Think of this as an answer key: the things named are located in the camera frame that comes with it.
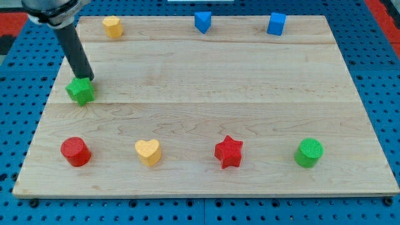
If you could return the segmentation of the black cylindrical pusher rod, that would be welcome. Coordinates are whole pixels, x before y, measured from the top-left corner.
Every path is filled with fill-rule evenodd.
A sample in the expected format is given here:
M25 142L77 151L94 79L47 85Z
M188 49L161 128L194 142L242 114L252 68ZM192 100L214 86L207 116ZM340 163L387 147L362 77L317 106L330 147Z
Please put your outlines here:
M55 29L54 33L76 78L94 79L94 73L73 23Z

